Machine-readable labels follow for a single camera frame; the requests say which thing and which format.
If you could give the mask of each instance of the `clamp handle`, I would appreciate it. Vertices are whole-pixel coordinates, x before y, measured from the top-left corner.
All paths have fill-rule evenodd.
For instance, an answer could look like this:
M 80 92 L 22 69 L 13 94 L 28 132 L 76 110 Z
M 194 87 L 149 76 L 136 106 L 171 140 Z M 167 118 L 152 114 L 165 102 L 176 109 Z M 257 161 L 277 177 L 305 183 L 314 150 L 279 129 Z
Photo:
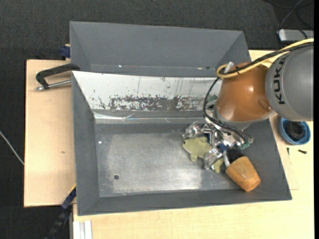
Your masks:
M 35 78 L 42 85 L 42 87 L 37 87 L 35 89 L 36 90 L 43 90 L 43 89 L 47 90 L 47 89 L 49 89 L 52 86 L 49 85 L 46 82 L 45 78 L 49 77 L 49 76 L 52 76 L 52 75 L 64 73 L 64 72 L 67 72 L 67 71 L 80 71 L 80 68 L 77 65 L 75 65 L 75 64 L 66 64 L 66 65 L 63 65 L 63 66 L 58 66 L 58 67 L 54 67 L 54 68 L 50 68 L 50 69 L 38 72 L 37 75 L 35 76 Z M 55 83 L 55 84 L 52 84 L 52 85 L 59 86 L 59 85 L 61 85 L 61 83 Z

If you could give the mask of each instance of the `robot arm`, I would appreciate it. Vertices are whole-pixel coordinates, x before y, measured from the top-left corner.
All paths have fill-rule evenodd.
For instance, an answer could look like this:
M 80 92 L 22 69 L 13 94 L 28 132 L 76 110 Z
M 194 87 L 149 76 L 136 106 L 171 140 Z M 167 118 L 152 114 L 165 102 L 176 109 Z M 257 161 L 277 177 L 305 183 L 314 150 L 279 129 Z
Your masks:
M 270 68 L 263 65 L 274 56 Z M 223 82 L 212 117 L 239 130 L 274 113 L 293 121 L 313 120 L 313 56 L 314 39 L 308 39 L 227 73 L 221 66 L 217 76 Z

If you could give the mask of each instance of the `wire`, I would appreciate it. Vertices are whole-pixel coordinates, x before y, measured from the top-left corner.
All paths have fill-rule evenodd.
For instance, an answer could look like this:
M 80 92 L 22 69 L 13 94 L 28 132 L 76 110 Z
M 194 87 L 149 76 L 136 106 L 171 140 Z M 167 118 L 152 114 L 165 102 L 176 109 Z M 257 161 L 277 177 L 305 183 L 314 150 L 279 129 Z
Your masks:
M 274 5 L 274 6 L 277 6 L 277 7 L 280 7 L 280 8 L 285 8 L 285 9 L 293 9 L 295 6 L 285 6 L 285 5 L 281 5 L 281 4 L 278 4 L 278 3 L 275 3 L 274 1 L 272 0 L 262 0 L 262 1 L 265 1 L 267 3 L 270 3 L 271 5 Z M 310 3 L 307 3 L 307 4 L 304 4 L 304 5 L 301 5 L 299 6 L 298 8 L 303 8 L 303 7 L 307 7 L 308 5 L 312 4 L 314 1 L 311 1 Z
M 3 139 L 7 142 L 11 150 L 14 152 L 15 156 L 18 158 L 18 160 L 21 162 L 22 165 L 24 165 L 24 161 L 20 158 L 19 154 L 15 151 L 9 140 L 4 136 L 4 134 L 0 130 L 0 135 L 3 137 Z
M 216 82 L 219 80 L 220 78 L 217 77 L 216 80 L 213 82 L 213 84 L 210 86 L 206 96 L 205 96 L 205 99 L 204 99 L 204 105 L 203 105 L 203 111 L 204 111 L 204 115 L 210 120 L 212 121 L 214 124 L 228 130 L 228 131 L 231 131 L 231 132 L 234 132 L 235 134 L 237 134 L 240 138 L 243 139 L 243 141 L 246 143 L 246 140 L 245 140 L 245 136 L 236 128 L 233 128 L 231 126 L 227 126 L 225 124 L 223 124 L 222 122 L 220 122 L 219 120 L 213 118 L 212 116 L 209 116 L 207 114 L 207 111 L 206 111 L 206 106 L 207 106 L 207 103 L 208 103 L 208 97 L 209 97 L 209 94 L 211 92 L 211 90 L 214 88 Z
M 300 7 L 298 7 L 298 5 L 299 5 L 300 3 L 302 3 L 303 1 L 305 1 L 305 0 L 300 0 L 298 3 L 295 4 L 295 6 L 292 8 L 292 10 L 286 15 L 286 17 L 285 17 L 285 18 L 283 19 L 283 21 L 280 23 L 280 28 L 282 28 L 284 22 L 285 22 L 285 21 L 287 20 L 287 18 L 295 11 L 295 9 L 299 9 L 299 8 L 300 8 Z M 311 26 L 310 26 L 309 24 L 307 24 L 307 23 L 305 23 L 303 20 L 301 20 L 299 14 L 296 13 L 296 15 L 297 15 L 298 19 L 301 21 L 301 23 L 303 23 L 303 24 L 307 25 L 309 28 L 311 28 Z
M 305 22 L 301 17 L 300 17 L 300 14 L 299 14 L 299 9 L 300 8 L 304 8 L 304 7 L 307 7 L 309 5 L 311 5 L 312 3 L 315 2 L 315 0 L 312 0 L 311 2 L 309 3 L 306 3 L 304 5 L 300 5 L 302 2 L 304 2 L 305 0 L 296 0 L 296 4 L 294 6 L 285 6 L 285 5 L 282 5 L 282 4 L 278 4 L 278 3 L 275 3 L 274 1 L 272 0 L 262 0 L 262 1 L 265 1 L 267 3 L 270 3 L 271 5 L 273 6 L 276 6 L 276 7 L 279 7 L 279 8 L 285 8 L 285 9 L 292 9 L 284 18 L 284 20 L 281 22 L 280 26 L 283 25 L 283 23 L 287 20 L 287 18 L 292 14 L 292 12 L 294 11 L 298 20 L 304 24 L 305 26 L 307 26 L 309 29 L 313 29 L 312 26 L 310 26 L 310 24 L 308 24 L 307 22 Z
M 256 60 L 254 60 L 253 62 L 245 65 L 245 66 L 242 66 L 242 67 L 236 67 L 236 71 L 231 71 L 229 73 L 221 73 L 221 70 L 224 70 L 226 68 L 226 64 L 225 65 L 222 65 L 220 66 L 217 70 L 216 70 L 216 75 L 219 77 L 219 78 L 230 78 L 230 77 L 234 77 L 236 75 L 239 75 L 239 74 L 243 74 L 247 71 L 250 71 L 254 68 L 256 68 L 257 66 L 261 65 L 262 63 L 265 63 L 267 62 L 270 58 L 273 58 L 273 57 L 276 57 L 280 54 L 283 54 L 283 53 L 286 53 L 286 52 L 289 52 L 289 51 L 293 51 L 293 50 L 296 50 L 296 49 L 300 49 L 300 48 L 303 48 L 303 47 L 306 47 L 306 46 L 309 46 L 309 45 L 312 45 L 314 42 L 314 39 L 313 38 L 310 38 L 310 39 L 306 39 L 306 40 L 302 40 L 302 41 L 299 41 L 299 42 L 296 42 L 296 43 L 293 43 L 291 45 L 288 45 L 286 46 L 285 48 L 282 48 L 278 51 L 274 51 L 274 52 L 271 52 L 267 55 L 264 55 Z

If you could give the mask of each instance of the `yellow object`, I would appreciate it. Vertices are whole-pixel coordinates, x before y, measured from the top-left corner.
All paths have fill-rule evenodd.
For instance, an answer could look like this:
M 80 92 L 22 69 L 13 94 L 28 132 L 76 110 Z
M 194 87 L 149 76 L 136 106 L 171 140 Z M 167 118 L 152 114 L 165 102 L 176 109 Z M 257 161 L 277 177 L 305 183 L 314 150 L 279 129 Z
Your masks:
M 296 46 L 298 46 L 298 45 L 302 45 L 302 44 L 310 43 L 310 42 L 314 42 L 314 41 L 315 41 L 314 38 L 310 38 L 310 39 L 302 40 L 302 41 L 299 41 L 299 42 L 295 42 L 295 43 L 293 43 L 293 44 L 291 44 L 291 45 L 286 46 L 285 48 L 283 48 L 283 49 L 281 49 L 281 50 L 279 50 L 279 51 L 283 51 L 283 50 L 286 50 L 286 49 L 289 49 L 289 48 L 296 47 Z M 282 54 L 279 54 L 279 55 L 275 55 L 274 57 L 279 57 L 279 56 L 282 56 L 283 54 L 285 54 L 285 53 L 282 53 Z M 258 63 L 256 63 L 256 64 L 253 64 L 253 65 L 247 67 L 246 69 L 241 70 L 241 71 L 240 71 L 240 74 L 243 74 L 243 73 L 245 73 L 245 72 L 247 72 L 247 71 L 250 71 L 250 70 L 253 69 L 253 68 L 258 67 L 259 65 L 261 65 L 261 64 L 263 64 L 263 63 L 266 63 L 266 62 L 268 62 L 270 59 L 271 59 L 271 58 L 267 58 L 267 59 L 262 60 L 262 61 L 260 61 L 260 62 L 258 62 Z M 227 66 L 226 64 L 225 64 L 225 65 L 222 65 L 222 66 L 218 67 L 218 69 L 216 70 L 216 75 L 217 75 L 219 78 L 223 79 L 223 78 L 229 78 L 229 77 L 233 77 L 233 76 L 238 75 L 237 72 L 230 73 L 230 74 L 227 74 L 227 75 L 220 74 L 220 73 L 219 73 L 220 70 L 223 69 L 223 68 L 225 68 L 226 66 Z
M 186 139 L 182 146 L 190 154 L 191 161 L 196 161 L 198 157 L 204 158 L 210 150 L 210 145 L 205 136 Z
M 223 163 L 224 163 L 224 159 L 223 159 L 223 158 L 219 158 L 219 159 L 217 159 L 216 162 L 213 164 L 216 173 L 220 173 L 220 166 L 221 166 Z
M 236 159 L 226 169 L 226 174 L 246 192 L 260 184 L 260 178 L 247 156 Z

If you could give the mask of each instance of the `black cable tie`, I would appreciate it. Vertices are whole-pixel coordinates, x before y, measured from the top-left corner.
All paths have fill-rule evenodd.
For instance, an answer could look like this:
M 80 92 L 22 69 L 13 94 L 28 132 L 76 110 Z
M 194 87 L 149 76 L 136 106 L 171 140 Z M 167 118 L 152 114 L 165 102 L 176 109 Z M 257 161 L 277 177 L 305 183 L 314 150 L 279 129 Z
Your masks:
M 236 66 L 236 72 L 237 72 L 238 74 L 240 74 L 240 73 L 239 73 L 239 69 L 240 69 L 240 68 L 239 68 L 238 66 Z

